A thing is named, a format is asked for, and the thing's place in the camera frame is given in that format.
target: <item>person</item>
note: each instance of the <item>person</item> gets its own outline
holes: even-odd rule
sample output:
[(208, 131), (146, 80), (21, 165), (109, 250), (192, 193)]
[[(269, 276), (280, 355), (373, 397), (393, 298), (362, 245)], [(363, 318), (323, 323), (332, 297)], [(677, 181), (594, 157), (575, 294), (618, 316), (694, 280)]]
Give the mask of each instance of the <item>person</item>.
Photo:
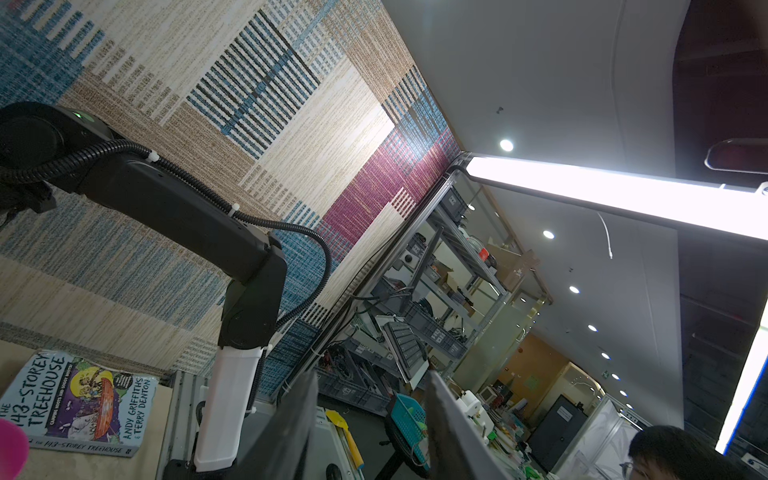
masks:
[(741, 471), (698, 438), (678, 427), (656, 425), (637, 433), (631, 462), (621, 464), (626, 480), (743, 480)]

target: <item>light tube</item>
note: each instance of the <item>light tube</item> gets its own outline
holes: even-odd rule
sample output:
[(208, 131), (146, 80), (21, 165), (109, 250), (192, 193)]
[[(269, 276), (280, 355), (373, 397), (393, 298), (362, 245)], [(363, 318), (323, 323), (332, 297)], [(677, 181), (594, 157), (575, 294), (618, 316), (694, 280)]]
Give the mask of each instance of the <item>light tube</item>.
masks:
[(746, 356), (744, 368), (741, 371), (739, 384), (736, 386), (736, 392), (733, 394), (728, 414), (725, 415), (723, 428), (720, 430), (720, 437), (715, 445), (715, 450), (725, 455), (728, 450), (733, 434), (739, 426), (741, 417), (747, 406), (750, 404), (752, 394), (754, 393), (757, 382), (763, 374), (766, 359), (768, 359), (768, 303), (763, 308), (763, 317), (760, 319), (760, 328), (755, 333), (752, 340), (750, 353)]
[(768, 196), (672, 178), (518, 158), (474, 157), (482, 180), (768, 240)]

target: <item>green object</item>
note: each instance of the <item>green object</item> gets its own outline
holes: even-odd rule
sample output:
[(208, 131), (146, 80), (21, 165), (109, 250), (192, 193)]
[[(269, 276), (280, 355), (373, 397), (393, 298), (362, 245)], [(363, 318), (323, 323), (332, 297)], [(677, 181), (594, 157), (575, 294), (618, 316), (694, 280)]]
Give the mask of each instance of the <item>green object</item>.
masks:
[(541, 476), (530, 465), (525, 467), (526, 478), (541, 478)]
[(533, 390), (536, 390), (536, 388), (538, 387), (538, 383), (539, 382), (540, 382), (540, 380), (538, 378), (536, 378), (533, 375), (531, 375), (531, 376), (528, 377), (527, 380), (525, 380), (524, 385), (526, 386), (526, 388), (528, 388), (529, 390), (533, 391)]

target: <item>black hair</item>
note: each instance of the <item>black hair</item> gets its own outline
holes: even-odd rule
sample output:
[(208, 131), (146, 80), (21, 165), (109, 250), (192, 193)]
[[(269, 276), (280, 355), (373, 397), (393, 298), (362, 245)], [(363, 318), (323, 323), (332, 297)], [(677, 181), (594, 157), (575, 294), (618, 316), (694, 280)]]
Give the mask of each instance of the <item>black hair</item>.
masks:
[(672, 425), (648, 427), (629, 445), (629, 456), (653, 462), (680, 480), (742, 480), (729, 460), (689, 432)]

